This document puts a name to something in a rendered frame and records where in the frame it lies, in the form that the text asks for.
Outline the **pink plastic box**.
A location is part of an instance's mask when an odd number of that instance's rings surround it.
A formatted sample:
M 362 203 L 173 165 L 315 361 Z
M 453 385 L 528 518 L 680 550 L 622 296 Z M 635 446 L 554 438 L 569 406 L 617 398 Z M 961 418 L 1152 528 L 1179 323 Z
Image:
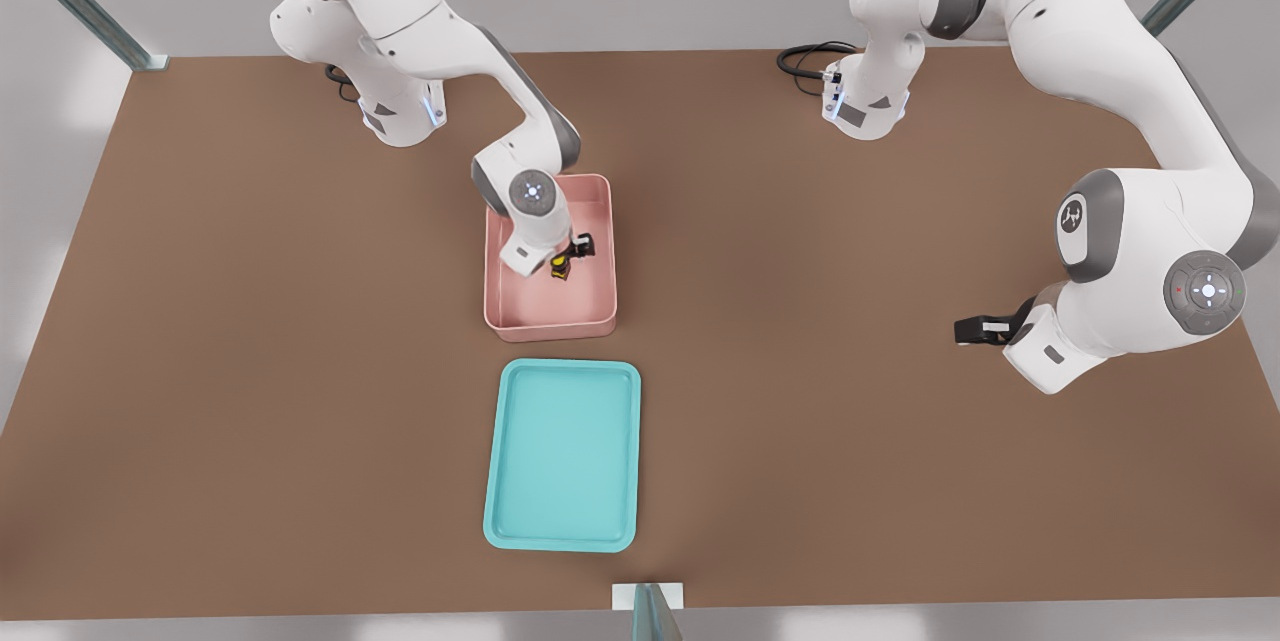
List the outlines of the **pink plastic box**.
M 596 255 L 576 258 L 568 278 L 540 269 L 522 278 L 500 262 L 512 234 L 507 218 L 486 212 L 484 319 L 504 342 L 550 342 L 605 336 L 616 326 L 618 305 L 611 184 L 599 173 L 558 177 L 573 230 L 590 234 Z

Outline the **pale blue-green tray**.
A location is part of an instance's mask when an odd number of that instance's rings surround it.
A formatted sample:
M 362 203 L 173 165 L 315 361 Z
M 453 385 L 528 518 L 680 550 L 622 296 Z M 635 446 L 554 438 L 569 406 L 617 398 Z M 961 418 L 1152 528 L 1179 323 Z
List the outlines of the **pale blue-green tray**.
M 643 385 L 621 360 L 500 374 L 483 532 L 499 549 L 621 553 L 637 530 Z

